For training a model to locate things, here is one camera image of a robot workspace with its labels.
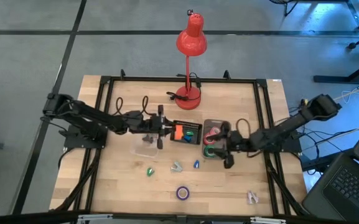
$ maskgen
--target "desk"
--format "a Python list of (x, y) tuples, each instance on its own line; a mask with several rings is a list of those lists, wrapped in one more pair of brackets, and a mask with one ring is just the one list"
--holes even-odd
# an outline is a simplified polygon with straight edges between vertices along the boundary
[[(100, 76), (85, 75), (80, 88), (79, 100), (94, 106)], [(267, 80), (269, 98), (275, 121), (289, 116), (283, 86), (280, 80)], [(245, 118), (251, 130), (259, 128), (253, 86), (246, 83), (203, 83), (202, 102), (191, 111), (180, 109), (170, 101), (166, 91), (175, 91), (182, 82), (135, 82), (114, 81), (110, 114), (115, 112), (117, 97), (124, 99), (122, 112), (140, 110), (142, 98), (149, 96), (147, 110), (157, 112), (159, 104), (164, 105), (164, 113), (169, 120), (179, 119), (203, 123), (205, 119), (222, 119), (232, 125), (237, 119)], [(265, 126), (268, 126), (264, 113)], [(246, 125), (240, 125), (240, 132), (246, 138)], [(92, 212), (109, 213), (154, 213), (192, 215), (272, 215), (264, 159), (262, 155), (252, 159), (245, 153), (235, 154), (235, 165), (224, 169), (222, 161), (205, 160), (201, 146), (172, 142), (164, 139), (164, 149), (154, 159), (135, 156), (130, 153), (133, 142), (141, 135), (127, 133), (118, 136), (109, 132), (106, 147), (101, 152)], [(51, 208), (59, 206), (78, 182), (84, 149), (74, 149), (62, 160)], [(282, 166), (286, 185), (297, 201), (306, 196), (306, 189), (300, 162), (293, 155), (282, 153)], [(200, 168), (194, 169), (195, 160), (200, 160)], [(174, 161), (184, 168), (181, 173), (170, 171)], [(148, 177), (146, 169), (156, 172)], [(181, 185), (190, 190), (190, 197), (180, 201), (175, 191)], [(85, 186), (80, 208), (84, 207)], [(246, 194), (252, 190), (260, 201), (248, 205)], [(279, 211), (282, 212), (281, 196), (276, 186)]]

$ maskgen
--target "red desk lamp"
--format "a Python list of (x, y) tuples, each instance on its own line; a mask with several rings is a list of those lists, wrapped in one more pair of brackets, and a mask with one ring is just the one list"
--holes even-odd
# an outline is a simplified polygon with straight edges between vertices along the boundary
[(201, 92), (197, 88), (192, 88), (190, 84), (189, 57), (203, 54), (207, 49), (207, 39), (203, 33), (203, 16), (193, 13), (191, 9), (187, 14), (189, 15), (187, 28), (177, 39), (178, 50), (186, 55), (186, 85), (177, 90), (176, 95), (182, 97), (175, 98), (175, 102), (182, 109), (192, 110), (200, 104)]

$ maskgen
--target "lamp shade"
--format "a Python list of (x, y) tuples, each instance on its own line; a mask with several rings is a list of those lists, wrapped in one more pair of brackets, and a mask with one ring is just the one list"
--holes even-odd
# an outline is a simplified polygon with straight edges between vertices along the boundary
[(204, 18), (199, 13), (189, 16), (187, 27), (177, 39), (177, 48), (187, 56), (199, 56), (207, 49), (207, 40), (203, 33)]

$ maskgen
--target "purple tape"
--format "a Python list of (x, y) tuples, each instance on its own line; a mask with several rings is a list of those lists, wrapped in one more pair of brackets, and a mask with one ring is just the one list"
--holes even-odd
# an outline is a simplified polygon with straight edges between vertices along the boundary
[[(184, 197), (181, 197), (179, 195), (180, 191), (186, 191), (186, 195)], [(186, 200), (187, 198), (189, 198), (189, 195), (190, 195), (190, 192), (189, 192), (189, 189), (187, 187), (181, 186), (181, 187), (178, 188), (178, 190), (177, 190), (177, 198), (179, 200)]]

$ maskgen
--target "lamp base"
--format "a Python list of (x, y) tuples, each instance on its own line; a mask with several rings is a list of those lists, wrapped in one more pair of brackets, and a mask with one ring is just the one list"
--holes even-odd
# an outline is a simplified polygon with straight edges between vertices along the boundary
[[(186, 86), (180, 87), (177, 91), (177, 95), (185, 96)], [(188, 95), (189, 99), (196, 99), (198, 96), (200, 96), (200, 91), (197, 88), (190, 88)], [(177, 103), (177, 105), (184, 110), (192, 110), (200, 104), (201, 100), (202, 100), (201, 96), (198, 97), (198, 99), (196, 100), (187, 100), (187, 101), (176, 98), (175, 103)]]

